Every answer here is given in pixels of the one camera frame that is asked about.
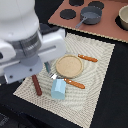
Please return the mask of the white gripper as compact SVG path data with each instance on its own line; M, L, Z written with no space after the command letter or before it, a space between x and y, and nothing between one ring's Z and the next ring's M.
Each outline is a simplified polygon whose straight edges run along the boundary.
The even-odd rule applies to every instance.
M45 62L66 53L65 30L37 31L26 40L7 42L0 39L0 84L10 84L39 73Z

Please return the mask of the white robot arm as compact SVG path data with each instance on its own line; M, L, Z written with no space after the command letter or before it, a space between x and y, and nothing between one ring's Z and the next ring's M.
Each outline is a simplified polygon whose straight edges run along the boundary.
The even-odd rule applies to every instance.
M35 0L0 0L0 83L39 73L66 53L65 30L41 34Z

